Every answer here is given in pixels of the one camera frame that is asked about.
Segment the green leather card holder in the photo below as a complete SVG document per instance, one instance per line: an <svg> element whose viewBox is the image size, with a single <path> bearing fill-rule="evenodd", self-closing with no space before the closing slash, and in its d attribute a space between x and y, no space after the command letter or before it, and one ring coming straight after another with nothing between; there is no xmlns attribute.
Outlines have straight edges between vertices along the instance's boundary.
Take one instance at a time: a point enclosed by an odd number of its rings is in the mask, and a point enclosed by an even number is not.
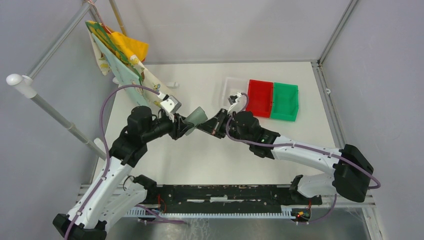
<svg viewBox="0 0 424 240"><path fill-rule="evenodd" d="M183 123L187 125L187 131L185 135L190 135L198 125L206 122L208 117L201 106L197 107L188 117L183 120Z"/></svg>

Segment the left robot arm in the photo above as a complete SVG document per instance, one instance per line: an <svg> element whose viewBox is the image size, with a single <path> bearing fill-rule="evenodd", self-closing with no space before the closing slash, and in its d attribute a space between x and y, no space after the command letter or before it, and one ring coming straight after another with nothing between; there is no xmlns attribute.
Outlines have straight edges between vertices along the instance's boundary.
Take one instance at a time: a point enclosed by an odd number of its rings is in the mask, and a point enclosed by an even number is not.
<svg viewBox="0 0 424 240"><path fill-rule="evenodd" d="M157 190L152 187L155 181L141 175L129 182L126 192L110 200L147 152L149 142L164 135L177 140L195 127L179 114L173 120L167 115L153 117L148 106L137 106L131 111L127 126L112 146L106 148L108 159L95 182L68 213L59 213L54 218L53 225L65 240L104 240L130 209L141 202L151 204L156 200Z"/></svg>

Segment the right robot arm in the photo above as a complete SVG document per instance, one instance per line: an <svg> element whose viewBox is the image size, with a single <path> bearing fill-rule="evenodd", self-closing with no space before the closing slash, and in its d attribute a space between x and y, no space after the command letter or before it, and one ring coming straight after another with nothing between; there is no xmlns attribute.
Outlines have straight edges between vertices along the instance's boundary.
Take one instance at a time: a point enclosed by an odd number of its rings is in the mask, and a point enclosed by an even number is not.
<svg viewBox="0 0 424 240"><path fill-rule="evenodd" d="M291 183L289 199L302 204L308 198L338 194L352 202L365 201L374 168L354 145L343 148L318 147L302 143L268 130L250 111L230 114L221 109L213 118L201 123L197 129L214 137L249 146L257 157L294 162L321 173L298 175Z"/></svg>

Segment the clear plastic bin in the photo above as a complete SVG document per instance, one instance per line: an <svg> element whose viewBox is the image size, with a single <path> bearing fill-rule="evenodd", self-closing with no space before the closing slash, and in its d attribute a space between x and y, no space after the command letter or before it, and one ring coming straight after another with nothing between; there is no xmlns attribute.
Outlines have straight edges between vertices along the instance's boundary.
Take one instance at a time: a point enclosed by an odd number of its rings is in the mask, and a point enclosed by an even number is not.
<svg viewBox="0 0 424 240"><path fill-rule="evenodd" d="M220 91L220 99L219 104L223 109L228 110L230 104L228 102L228 97L231 95L235 95L237 92L241 92L244 94L248 93L248 80L246 78L237 78L237 77L229 77L227 76L222 81L221 91ZM233 112L238 113L241 110L246 108L247 97L242 96L239 104L233 109L232 112L228 112L231 115Z"/></svg>

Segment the red plastic bin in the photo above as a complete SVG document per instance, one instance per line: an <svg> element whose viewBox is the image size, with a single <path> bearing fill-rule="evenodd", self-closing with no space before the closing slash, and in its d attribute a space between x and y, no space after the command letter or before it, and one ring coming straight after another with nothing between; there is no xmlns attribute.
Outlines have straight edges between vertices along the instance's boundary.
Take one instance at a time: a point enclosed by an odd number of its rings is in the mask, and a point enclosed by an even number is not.
<svg viewBox="0 0 424 240"><path fill-rule="evenodd" d="M248 83L247 112L256 117L270 118L273 105L274 83L250 79Z"/></svg>

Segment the green plastic bin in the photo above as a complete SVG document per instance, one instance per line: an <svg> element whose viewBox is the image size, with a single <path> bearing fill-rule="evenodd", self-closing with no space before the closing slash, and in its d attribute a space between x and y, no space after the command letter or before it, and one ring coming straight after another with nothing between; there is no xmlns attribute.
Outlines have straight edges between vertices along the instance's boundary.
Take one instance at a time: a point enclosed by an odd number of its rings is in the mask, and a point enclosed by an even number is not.
<svg viewBox="0 0 424 240"><path fill-rule="evenodd" d="M297 85L274 82L270 118L295 122L299 110L299 88Z"/></svg>

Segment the patterned cloth bags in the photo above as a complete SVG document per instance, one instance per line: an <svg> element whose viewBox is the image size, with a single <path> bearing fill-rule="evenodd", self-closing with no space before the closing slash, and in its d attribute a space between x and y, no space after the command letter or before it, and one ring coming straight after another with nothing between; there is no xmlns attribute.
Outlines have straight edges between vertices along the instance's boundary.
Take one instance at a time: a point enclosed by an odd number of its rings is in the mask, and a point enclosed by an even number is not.
<svg viewBox="0 0 424 240"><path fill-rule="evenodd" d="M86 21L97 65L103 75L112 72L119 85L138 85L171 96L171 89L151 73L143 61L149 45L114 31L99 22Z"/></svg>

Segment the white pipe pole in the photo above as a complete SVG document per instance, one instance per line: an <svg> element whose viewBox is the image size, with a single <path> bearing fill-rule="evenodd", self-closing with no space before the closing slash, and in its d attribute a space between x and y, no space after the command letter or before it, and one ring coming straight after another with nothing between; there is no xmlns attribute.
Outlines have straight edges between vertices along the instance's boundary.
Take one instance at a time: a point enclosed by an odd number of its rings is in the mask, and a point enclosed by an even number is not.
<svg viewBox="0 0 424 240"><path fill-rule="evenodd" d="M6 82L9 86L13 87L20 94L27 99L31 100L50 117L57 121L62 127L64 127L69 133L77 138L81 143L92 150L98 157L105 160L106 153L101 150L94 141L90 140L85 134L83 134L74 123L67 120L62 114L60 114L51 104L43 99L37 91L32 87L34 80L26 75L21 74L10 74L6 77Z"/></svg>

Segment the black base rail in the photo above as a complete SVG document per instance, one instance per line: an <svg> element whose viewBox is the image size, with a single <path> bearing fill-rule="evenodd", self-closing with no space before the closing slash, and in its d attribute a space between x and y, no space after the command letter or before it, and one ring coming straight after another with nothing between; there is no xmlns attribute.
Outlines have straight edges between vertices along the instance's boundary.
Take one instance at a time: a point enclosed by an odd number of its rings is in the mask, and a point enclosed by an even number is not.
<svg viewBox="0 0 424 240"><path fill-rule="evenodd" d="M288 185L160 185L148 192L145 205L161 204L168 214L276 214L288 206L321 205Z"/></svg>

